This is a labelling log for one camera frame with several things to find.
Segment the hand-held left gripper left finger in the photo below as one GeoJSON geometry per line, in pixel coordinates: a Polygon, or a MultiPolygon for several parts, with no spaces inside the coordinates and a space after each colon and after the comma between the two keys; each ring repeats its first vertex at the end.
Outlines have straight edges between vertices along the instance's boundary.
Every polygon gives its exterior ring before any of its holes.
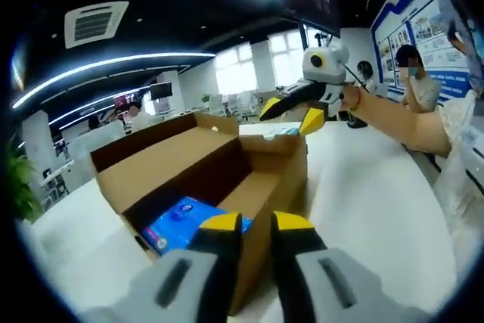
{"type": "Polygon", "coordinates": [[[85,312],[86,322],[225,322],[237,284],[242,216],[203,222],[186,249],[139,273],[116,303],[85,312]]]}

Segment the person's right hand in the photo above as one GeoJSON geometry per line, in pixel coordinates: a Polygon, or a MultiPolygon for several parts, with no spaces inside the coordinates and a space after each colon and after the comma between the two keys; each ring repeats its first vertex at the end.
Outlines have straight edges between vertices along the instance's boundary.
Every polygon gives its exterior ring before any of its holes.
{"type": "Polygon", "coordinates": [[[345,84],[343,86],[343,98],[341,100],[341,111],[353,112],[358,108],[361,92],[357,86],[345,84]]]}

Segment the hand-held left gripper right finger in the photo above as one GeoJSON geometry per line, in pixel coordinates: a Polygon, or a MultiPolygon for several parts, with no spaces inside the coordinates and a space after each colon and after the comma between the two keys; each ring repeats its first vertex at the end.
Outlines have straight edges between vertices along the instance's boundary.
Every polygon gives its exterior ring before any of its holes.
{"type": "Polygon", "coordinates": [[[311,222],[275,212],[271,257],[285,322],[420,322],[422,311],[383,292],[380,278],[325,245],[311,222]]]}

